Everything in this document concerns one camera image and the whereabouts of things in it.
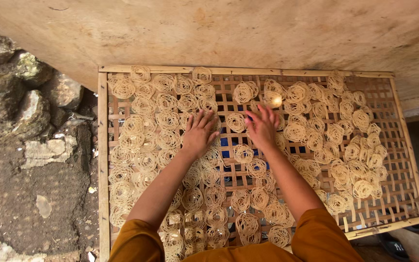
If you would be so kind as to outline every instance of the hand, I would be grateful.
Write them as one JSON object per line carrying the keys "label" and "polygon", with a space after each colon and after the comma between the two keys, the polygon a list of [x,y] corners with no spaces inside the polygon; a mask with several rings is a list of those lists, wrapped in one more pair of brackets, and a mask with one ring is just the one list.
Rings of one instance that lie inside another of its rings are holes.
{"label": "hand", "polygon": [[277,149],[276,129],[279,126],[279,117],[269,107],[258,105],[261,117],[252,111],[245,111],[252,119],[245,119],[245,124],[250,133],[250,139],[262,152]]}
{"label": "hand", "polygon": [[203,114],[204,110],[200,110],[196,119],[190,116],[183,136],[182,151],[188,153],[189,157],[195,158],[195,160],[205,154],[213,140],[219,135],[219,131],[210,134],[210,130],[217,120],[214,118],[208,122],[209,119],[212,119],[213,111],[209,111],[205,117]]}

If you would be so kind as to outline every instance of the bamboo drying rack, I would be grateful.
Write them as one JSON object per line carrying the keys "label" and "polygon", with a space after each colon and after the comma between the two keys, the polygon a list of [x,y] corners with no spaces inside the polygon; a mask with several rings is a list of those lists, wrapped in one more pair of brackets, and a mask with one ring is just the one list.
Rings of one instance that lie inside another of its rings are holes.
{"label": "bamboo drying rack", "polygon": [[[190,72],[193,67],[169,67],[149,66],[152,77],[158,73],[183,74],[191,78]],[[245,133],[233,133],[226,130],[224,116],[234,111],[247,110],[247,104],[238,105],[232,100],[232,92],[240,81],[255,81],[260,86],[265,78],[273,78],[284,87],[297,81],[317,83],[326,86],[327,76],[330,70],[286,70],[268,68],[209,68],[212,71],[216,94],[213,98],[218,103],[218,115],[221,118],[221,139],[227,139],[227,146],[221,146],[220,152],[229,153],[229,158],[224,158],[224,165],[229,169],[224,170],[221,166],[221,186],[226,188],[228,196],[223,206],[230,206],[230,194],[235,189],[251,189],[254,187],[251,179],[247,176],[244,165],[236,163],[233,158],[232,143],[245,143],[256,148]],[[108,199],[108,170],[112,168],[108,164],[108,152],[118,145],[120,124],[119,119],[125,119],[130,115],[130,101],[117,99],[108,90],[108,77],[115,73],[129,73],[130,66],[100,66],[98,69],[98,194],[99,194],[99,217],[100,217],[100,261],[109,258],[109,251],[117,238],[119,228],[109,223],[109,199]],[[419,224],[419,174],[416,167],[415,156],[410,142],[410,136],[402,113],[402,107],[395,88],[394,74],[390,72],[359,72],[343,71],[346,75],[346,83],[350,91],[361,90],[367,98],[367,105],[374,113],[374,123],[381,127],[381,142],[387,148],[388,156],[384,160],[389,176],[387,181],[381,182],[383,196],[381,199],[354,199],[354,208],[346,213],[334,215],[339,227],[344,230],[349,240],[367,235],[387,232],[412,224]],[[281,107],[276,112],[285,114]],[[338,120],[338,113],[329,113],[325,123],[334,123]],[[361,134],[355,129],[354,134]],[[344,145],[350,141],[350,136],[340,145],[341,155]],[[313,158],[310,152],[300,143],[286,141],[291,153],[299,154],[302,158]],[[320,175],[321,188],[326,192],[334,192],[334,178],[328,174],[327,166],[323,165]],[[231,178],[232,182],[224,182],[224,178]],[[274,192],[279,199],[282,193],[277,188]],[[255,215],[263,220],[264,216],[255,210]],[[229,214],[228,223],[235,221],[237,214]],[[261,231],[267,232],[272,227],[269,224],[260,224]],[[230,234],[227,246],[240,245],[237,232]]]}

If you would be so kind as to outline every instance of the dirt ground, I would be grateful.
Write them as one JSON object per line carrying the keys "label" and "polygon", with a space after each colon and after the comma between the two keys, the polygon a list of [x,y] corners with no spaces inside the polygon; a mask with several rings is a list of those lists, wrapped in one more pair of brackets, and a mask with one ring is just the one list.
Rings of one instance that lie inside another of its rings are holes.
{"label": "dirt ground", "polygon": [[[85,92],[78,112],[94,117],[96,97]],[[88,261],[98,255],[96,119],[64,131],[78,146],[65,163],[21,169],[24,142],[5,135],[0,125],[0,241],[21,254],[45,253],[45,261]],[[53,211],[42,218],[37,195],[46,197]]]}

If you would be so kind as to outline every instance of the mustard yellow shirt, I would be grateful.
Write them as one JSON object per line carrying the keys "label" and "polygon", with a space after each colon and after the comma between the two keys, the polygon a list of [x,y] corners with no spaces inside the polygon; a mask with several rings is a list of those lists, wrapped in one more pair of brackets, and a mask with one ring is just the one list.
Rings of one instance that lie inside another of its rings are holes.
{"label": "mustard yellow shirt", "polygon": [[[196,253],[183,262],[355,262],[363,261],[335,220],[324,209],[306,211],[292,239],[293,254],[265,242],[244,247],[225,247]],[[141,220],[124,224],[111,249],[110,262],[164,261],[164,249],[156,231]]]}

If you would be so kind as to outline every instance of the forearm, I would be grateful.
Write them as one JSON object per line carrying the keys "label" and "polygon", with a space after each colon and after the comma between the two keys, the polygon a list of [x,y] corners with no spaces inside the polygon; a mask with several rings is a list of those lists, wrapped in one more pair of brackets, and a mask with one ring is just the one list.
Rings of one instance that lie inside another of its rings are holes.
{"label": "forearm", "polygon": [[180,150],[143,192],[127,220],[140,219],[158,230],[183,177],[194,161],[195,156]]}
{"label": "forearm", "polygon": [[309,209],[325,208],[308,182],[277,147],[263,153],[266,155],[270,169],[273,170],[284,201],[296,221],[299,221],[303,213]]}

